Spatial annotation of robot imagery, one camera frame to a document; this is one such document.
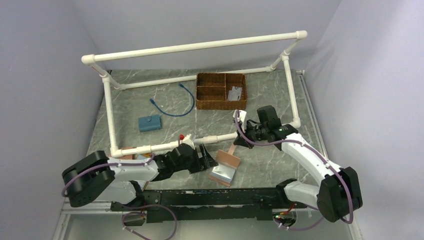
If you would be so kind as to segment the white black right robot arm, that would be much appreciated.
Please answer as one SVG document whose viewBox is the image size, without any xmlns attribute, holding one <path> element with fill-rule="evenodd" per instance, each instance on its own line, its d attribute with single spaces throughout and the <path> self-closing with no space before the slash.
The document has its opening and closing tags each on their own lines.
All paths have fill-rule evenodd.
<svg viewBox="0 0 424 240">
<path fill-rule="evenodd" d="M 273 106 L 260 107 L 256 112 L 259 121 L 245 119 L 243 110 L 234 111 L 234 145 L 249 149 L 275 146 L 296 160 L 316 182 L 311 185 L 294 178 L 282 181 L 275 187 L 276 203 L 282 208 L 301 203 L 317 209 L 331 223 L 341 220 L 352 224 L 354 211 L 363 205 L 357 172 L 326 158 L 290 123 L 282 124 Z"/>
</svg>

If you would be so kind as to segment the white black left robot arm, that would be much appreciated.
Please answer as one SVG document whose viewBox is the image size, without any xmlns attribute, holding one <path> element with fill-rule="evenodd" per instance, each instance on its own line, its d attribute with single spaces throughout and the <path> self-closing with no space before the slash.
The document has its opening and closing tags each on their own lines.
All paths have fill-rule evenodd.
<svg viewBox="0 0 424 240">
<path fill-rule="evenodd" d="M 108 157 L 99 150 L 62 172 L 61 194 L 73 208 L 110 201 L 137 210 L 144 203 L 142 188 L 146 183 L 167 180 L 179 171 L 195 174 L 216 166 L 218 162 L 204 145 L 196 149 L 182 143 L 164 154 L 130 160 Z"/>
</svg>

